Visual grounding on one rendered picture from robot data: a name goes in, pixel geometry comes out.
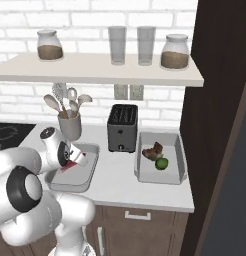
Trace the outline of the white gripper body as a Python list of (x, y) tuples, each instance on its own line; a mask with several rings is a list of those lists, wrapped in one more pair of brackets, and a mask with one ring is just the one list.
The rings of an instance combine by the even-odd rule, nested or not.
[(80, 166), (85, 166), (87, 164), (87, 157), (84, 153), (79, 153), (72, 156), (71, 161), (79, 164)]

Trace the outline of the red raw steak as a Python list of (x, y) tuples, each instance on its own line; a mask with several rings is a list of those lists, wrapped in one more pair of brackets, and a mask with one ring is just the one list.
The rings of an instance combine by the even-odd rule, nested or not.
[(75, 166), (75, 165), (78, 165), (78, 163), (69, 160), (64, 167), (62, 167), (62, 168), (60, 168), (58, 170), (59, 170), (60, 173), (63, 173), (65, 171), (67, 171), (68, 169), (70, 169), (71, 167)]

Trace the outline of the brown steak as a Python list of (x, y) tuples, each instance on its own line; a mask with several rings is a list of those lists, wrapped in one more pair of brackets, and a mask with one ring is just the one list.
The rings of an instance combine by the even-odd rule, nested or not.
[(163, 156), (162, 154), (163, 146), (155, 142), (152, 148), (143, 149), (142, 155), (151, 161), (156, 161)]

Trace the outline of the grey rectangular tupperware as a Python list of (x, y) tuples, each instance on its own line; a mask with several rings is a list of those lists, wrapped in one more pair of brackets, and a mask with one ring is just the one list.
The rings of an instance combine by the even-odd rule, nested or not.
[[(163, 146), (162, 157), (169, 161), (165, 170), (157, 170), (155, 161), (142, 155), (142, 150), (152, 148), (155, 142)], [(187, 176), (187, 164), (180, 135), (175, 132), (141, 132), (137, 140), (134, 174), (139, 182), (181, 184)]]

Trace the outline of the grey utensil pot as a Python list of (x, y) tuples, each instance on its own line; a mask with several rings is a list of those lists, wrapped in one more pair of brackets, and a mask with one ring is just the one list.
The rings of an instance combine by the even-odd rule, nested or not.
[(80, 115), (77, 114), (74, 118), (64, 119), (58, 116), (59, 127), (62, 134), (70, 141), (76, 141), (81, 137), (82, 124)]

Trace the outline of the dark grey toaster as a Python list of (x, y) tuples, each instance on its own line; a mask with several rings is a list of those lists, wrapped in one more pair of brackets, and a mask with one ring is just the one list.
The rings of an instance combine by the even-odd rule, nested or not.
[(107, 121), (108, 150), (134, 153), (138, 131), (138, 106), (114, 104)]

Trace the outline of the pale grey spoon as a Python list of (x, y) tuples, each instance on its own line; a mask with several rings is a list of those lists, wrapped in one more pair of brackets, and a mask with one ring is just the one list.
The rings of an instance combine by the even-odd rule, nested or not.
[(77, 99), (77, 91), (75, 88), (71, 87), (67, 91), (67, 96), (69, 100), (75, 101)]
[(86, 103), (86, 102), (92, 102), (93, 99), (90, 95), (87, 95), (87, 94), (81, 94), (78, 98), (77, 98), (77, 101), (78, 101), (78, 106), (81, 106), (83, 103)]
[(75, 101), (70, 100), (69, 105), (71, 108), (71, 117), (75, 118), (79, 110), (78, 104)]

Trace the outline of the pale wooden spoon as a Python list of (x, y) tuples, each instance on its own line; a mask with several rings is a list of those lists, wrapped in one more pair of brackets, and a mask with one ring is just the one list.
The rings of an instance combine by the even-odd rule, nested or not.
[(45, 103), (52, 109), (56, 110), (58, 113), (61, 113), (60, 107), (59, 107), (59, 103), (57, 102), (57, 100), (50, 94), (46, 94), (43, 97)]

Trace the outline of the grey slotted spatula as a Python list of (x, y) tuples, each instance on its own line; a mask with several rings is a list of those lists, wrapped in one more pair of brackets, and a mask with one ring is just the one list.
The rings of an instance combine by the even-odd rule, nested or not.
[(52, 86), (52, 93), (55, 96), (55, 98), (59, 101), (62, 111), (65, 112), (65, 106), (63, 103), (63, 89), (59, 83), (54, 83)]

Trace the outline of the black hob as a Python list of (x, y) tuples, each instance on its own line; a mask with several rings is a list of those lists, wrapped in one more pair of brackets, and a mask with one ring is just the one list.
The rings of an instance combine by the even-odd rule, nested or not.
[(34, 124), (0, 123), (0, 150), (18, 147), (34, 127)]

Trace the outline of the brown drawer front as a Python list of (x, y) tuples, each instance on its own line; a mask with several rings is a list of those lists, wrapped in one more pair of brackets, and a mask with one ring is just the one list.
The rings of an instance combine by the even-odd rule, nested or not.
[[(188, 213), (106, 207), (110, 256), (180, 256)], [(151, 221), (125, 219), (151, 213)]]

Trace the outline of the glass jar with brown contents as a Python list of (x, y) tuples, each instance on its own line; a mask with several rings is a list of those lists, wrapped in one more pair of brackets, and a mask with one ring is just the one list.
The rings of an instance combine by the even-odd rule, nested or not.
[(40, 60), (54, 61), (63, 58), (63, 49), (56, 30), (39, 30), (37, 35), (37, 52)]
[(188, 36), (185, 34), (168, 34), (161, 53), (160, 64), (163, 68), (181, 70), (188, 67)]

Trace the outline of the dark brown tall cabinet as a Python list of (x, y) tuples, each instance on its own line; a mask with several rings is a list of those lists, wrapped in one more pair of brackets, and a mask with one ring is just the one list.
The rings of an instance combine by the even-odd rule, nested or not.
[(195, 205), (180, 256), (201, 256), (246, 110), (246, 0), (199, 0), (191, 57), (204, 78), (185, 90), (180, 132)]

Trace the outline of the grey wall socket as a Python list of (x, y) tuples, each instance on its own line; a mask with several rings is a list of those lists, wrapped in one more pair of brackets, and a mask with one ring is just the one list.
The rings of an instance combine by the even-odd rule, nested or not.
[(136, 101), (142, 101), (144, 96), (143, 85), (131, 85), (130, 86), (130, 99)]
[(116, 100), (127, 100), (128, 99), (128, 86), (127, 85), (114, 85), (114, 98)]

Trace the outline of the white wall shelf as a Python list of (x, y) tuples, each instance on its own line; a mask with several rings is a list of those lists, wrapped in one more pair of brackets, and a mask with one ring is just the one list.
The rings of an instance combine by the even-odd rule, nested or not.
[(0, 64), (0, 81), (85, 84), (122, 84), (202, 87), (204, 79), (193, 60), (182, 71), (160, 67), (155, 55), (151, 66), (140, 66), (138, 56), (127, 54), (125, 64), (111, 64), (109, 54), (66, 53), (62, 60), (40, 61), (35, 53), (22, 53)]

